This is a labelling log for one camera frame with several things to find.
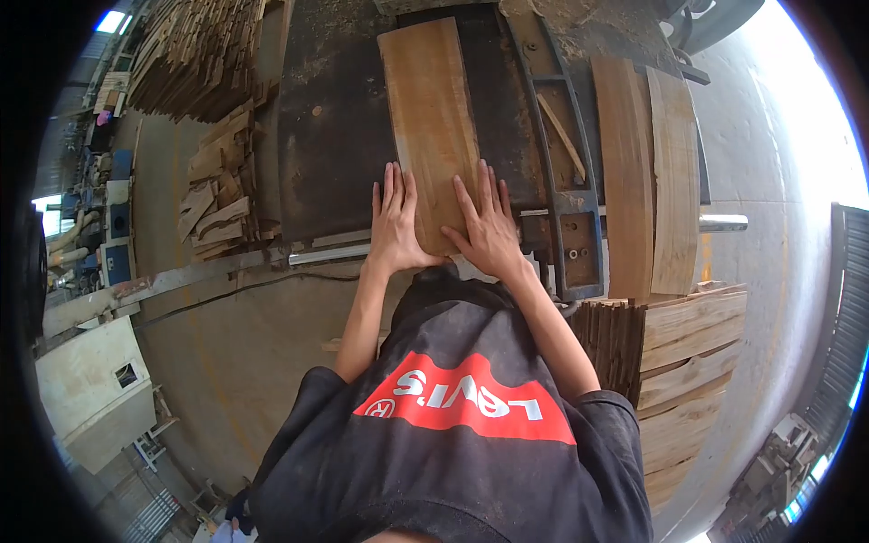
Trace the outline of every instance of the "hand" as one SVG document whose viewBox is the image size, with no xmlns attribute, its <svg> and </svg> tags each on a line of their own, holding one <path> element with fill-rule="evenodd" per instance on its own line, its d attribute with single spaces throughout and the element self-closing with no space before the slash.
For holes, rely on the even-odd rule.
<svg viewBox="0 0 869 543">
<path fill-rule="evenodd" d="M 416 180 L 411 172 L 401 174 L 398 162 L 388 162 L 383 173 L 383 202 L 380 185 L 375 183 L 371 201 L 371 252 L 365 266 L 388 279 L 409 268 L 440 266 L 447 257 L 425 253 L 416 240 Z"/>
<path fill-rule="evenodd" d="M 482 273 L 509 283 L 510 279 L 521 273 L 527 260 L 519 250 L 507 184 L 503 179 L 500 183 L 495 182 L 494 168 L 487 166 L 485 160 L 480 160 L 479 170 L 479 214 L 461 178 L 453 178 L 455 195 L 465 215 L 470 242 L 449 226 L 442 226 L 441 232 Z"/>
</svg>

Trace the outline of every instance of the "concrete floor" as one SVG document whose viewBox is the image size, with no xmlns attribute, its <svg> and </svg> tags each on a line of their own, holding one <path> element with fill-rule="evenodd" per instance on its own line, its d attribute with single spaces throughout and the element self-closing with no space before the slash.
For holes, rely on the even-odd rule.
<svg viewBox="0 0 869 543">
<path fill-rule="evenodd" d="M 697 278 L 706 270 L 714 279 L 746 282 L 750 296 L 746 346 L 721 415 L 692 472 L 653 521 L 663 541 L 680 543 L 711 524 L 743 466 L 786 413 L 811 358 L 826 289 L 831 197 L 818 191 L 817 177 L 806 176 L 780 95 L 765 83 L 769 66 L 755 49 L 741 30 L 694 59 L 713 79 L 708 87 L 692 84 L 712 178 L 713 205 L 706 211 L 750 220 L 745 233 L 703 236 Z M 132 147 L 140 118 L 128 112 L 118 147 Z M 143 118 L 133 204 L 139 275 L 189 263 L 189 244 L 177 239 L 177 203 L 186 191 L 188 159 L 206 129 L 189 120 Z M 265 149 L 258 162 L 268 165 L 273 154 Z M 259 190 L 258 201 L 277 202 L 274 179 Z M 143 303 L 139 320 L 274 277 L 256 270 L 167 293 Z M 409 277 L 390 282 L 384 325 Z M 152 379 L 163 384 L 182 419 L 162 437 L 192 480 L 209 477 L 233 493 L 243 476 L 253 478 L 304 373 L 332 364 L 334 354 L 320 344 L 340 337 L 354 292 L 354 283 L 289 279 L 137 335 Z"/>
</svg>

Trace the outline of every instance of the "saw table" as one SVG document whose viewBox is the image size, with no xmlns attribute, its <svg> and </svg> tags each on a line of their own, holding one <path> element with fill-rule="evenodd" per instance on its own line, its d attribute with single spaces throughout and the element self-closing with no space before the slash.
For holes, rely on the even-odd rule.
<svg viewBox="0 0 869 543">
<path fill-rule="evenodd" d="M 507 181 L 514 211 L 526 215 L 523 249 L 555 266 L 562 300 L 602 295 L 598 206 L 606 201 L 588 58 L 621 56 L 674 76 L 681 64 L 646 0 L 535 4 L 539 15 L 520 0 L 500 10 L 473 3 L 385 17 L 374 0 L 296 0 L 278 99 L 284 240 L 310 246 L 370 226 L 371 184 L 395 159 L 376 37 L 455 17 L 480 154 Z M 585 180 L 564 173 L 572 172 L 564 149 L 546 145 L 537 93 L 570 135 Z"/>
</svg>

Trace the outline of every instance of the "white machine cabinet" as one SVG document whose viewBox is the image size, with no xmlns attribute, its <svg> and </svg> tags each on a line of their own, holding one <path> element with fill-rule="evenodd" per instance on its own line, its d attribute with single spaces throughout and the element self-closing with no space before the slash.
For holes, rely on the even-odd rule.
<svg viewBox="0 0 869 543">
<path fill-rule="evenodd" d="M 91 473 L 156 424 L 151 379 L 124 316 L 36 361 L 39 395 L 57 438 Z"/>
</svg>

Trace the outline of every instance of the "levi's logo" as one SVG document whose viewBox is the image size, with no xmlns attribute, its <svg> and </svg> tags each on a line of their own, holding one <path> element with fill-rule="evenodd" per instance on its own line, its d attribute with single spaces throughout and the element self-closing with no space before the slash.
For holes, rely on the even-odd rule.
<svg viewBox="0 0 869 543">
<path fill-rule="evenodd" d="M 481 354 L 471 354 L 456 369 L 440 369 L 412 352 L 353 414 L 399 417 L 433 430 L 462 424 L 483 437 L 576 445 L 564 413 L 539 382 L 505 387 Z"/>
</svg>

